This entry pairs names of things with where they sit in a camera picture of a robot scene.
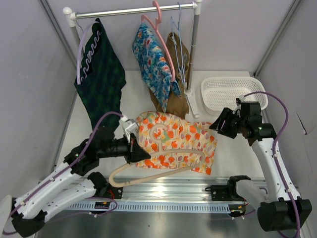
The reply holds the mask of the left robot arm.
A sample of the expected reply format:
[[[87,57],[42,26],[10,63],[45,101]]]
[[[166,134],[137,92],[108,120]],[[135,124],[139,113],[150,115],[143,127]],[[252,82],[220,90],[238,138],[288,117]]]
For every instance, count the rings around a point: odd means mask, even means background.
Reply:
[[[12,201],[12,225],[27,238],[53,216],[86,198],[114,199],[112,185],[93,169],[100,159],[124,157],[128,165],[151,156],[139,146],[135,134],[116,139],[111,129],[95,129],[90,138],[73,148],[64,161],[34,189]]]

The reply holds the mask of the pink plastic hanger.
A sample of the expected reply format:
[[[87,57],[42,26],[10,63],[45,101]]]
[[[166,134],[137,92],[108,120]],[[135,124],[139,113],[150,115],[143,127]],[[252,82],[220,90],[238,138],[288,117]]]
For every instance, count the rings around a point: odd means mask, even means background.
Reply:
[[[170,66],[170,72],[171,72],[171,81],[174,82],[175,81],[175,68],[174,68],[174,65],[173,65],[173,61],[172,61],[172,58],[170,56],[170,53],[169,53],[169,50],[166,46],[166,43],[161,35],[161,33],[159,32],[159,25],[161,24],[162,22],[162,13],[161,13],[161,9],[159,7],[159,4],[156,0],[154,0],[152,2],[153,4],[153,7],[155,8],[155,10],[157,11],[158,13],[158,16],[157,18],[155,19],[155,23],[153,23],[147,15],[142,15],[141,16],[141,22],[144,22],[144,21],[147,21],[150,26],[152,26],[154,32],[156,33],[158,39],[160,40],[162,46],[163,46],[163,49],[164,49],[164,52],[166,53],[166,56],[167,56],[167,60],[168,60],[168,63],[169,63],[169,66]]]

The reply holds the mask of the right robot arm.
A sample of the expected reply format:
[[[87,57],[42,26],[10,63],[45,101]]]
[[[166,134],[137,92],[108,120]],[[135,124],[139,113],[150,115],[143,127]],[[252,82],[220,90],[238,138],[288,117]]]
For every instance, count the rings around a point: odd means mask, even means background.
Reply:
[[[245,199],[257,212],[266,232],[295,230],[295,237],[312,211],[308,199],[302,199],[291,181],[278,149],[277,135],[270,123],[264,123],[256,105],[233,111],[224,108],[211,130],[234,139],[242,134],[255,153],[265,181],[264,192],[246,175],[231,176],[225,186],[231,200]]]

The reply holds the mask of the orange floral cloth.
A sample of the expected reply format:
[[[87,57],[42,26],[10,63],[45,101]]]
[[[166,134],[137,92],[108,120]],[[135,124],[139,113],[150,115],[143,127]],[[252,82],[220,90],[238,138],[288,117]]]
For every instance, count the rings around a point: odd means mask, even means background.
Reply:
[[[210,175],[217,139],[209,122],[189,122],[176,115],[143,112],[136,122],[138,143],[150,154],[136,164],[146,169],[179,169]]]

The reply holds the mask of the blue floral skirt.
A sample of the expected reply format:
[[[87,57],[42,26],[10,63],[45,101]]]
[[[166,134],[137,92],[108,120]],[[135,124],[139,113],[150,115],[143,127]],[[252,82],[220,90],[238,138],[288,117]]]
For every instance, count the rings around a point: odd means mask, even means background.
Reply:
[[[181,91],[153,31],[146,23],[141,23],[137,30],[132,51],[139,64],[142,80],[158,100],[163,112],[166,112],[170,93],[179,97]]]

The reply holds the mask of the beige plastic hanger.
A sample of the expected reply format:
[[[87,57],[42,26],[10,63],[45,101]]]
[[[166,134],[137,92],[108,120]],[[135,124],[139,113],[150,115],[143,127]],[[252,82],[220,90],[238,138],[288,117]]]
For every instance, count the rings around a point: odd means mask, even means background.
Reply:
[[[125,169],[131,167],[131,166],[135,166],[135,163],[126,163],[125,165],[120,166],[119,168],[115,169],[114,171],[112,171],[108,177],[109,183],[110,185],[112,185],[113,187],[126,187],[126,186],[131,186],[131,185],[136,185],[139,183],[143,183],[143,182],[147,182],[149,180],[152,179],[158,179],[161,177],[166,177],[169,175],[174,175],[174,174],[178,174],[184,171],[189,171],[192,170],[194,167],[199,167],[205,160],[205,154],[201,151],[198,150],[190,150],[190,149],[172,149],[172,150],[166,150],[163,151],[162,150],[162,144],[160,140],[156,140],[155,138],[153,138],[153,141],[158,143],[158,152],[153,153],[154,156],[157,155],[165,155],[165,154],[171,154],[171,153],[194,153],[194,154],[198,154],[200,156],[203,157],[203,160],[201,162],[199,162],[198,164],[192,165],[192,166],[186,166],[186,167],[181,167],[172,171],[168,171],[165,173],[161,173],[161,174],[156,174],[156,175],[152,175],[152,176],[148,176],[148,177],[144,177],[144,178],[138,178],[138,179],[134,179],[134,180],[130,180],[130,181],[125,181],[125,182],[116,182],[114,180],[114,177],[117,173],[124,171]]]

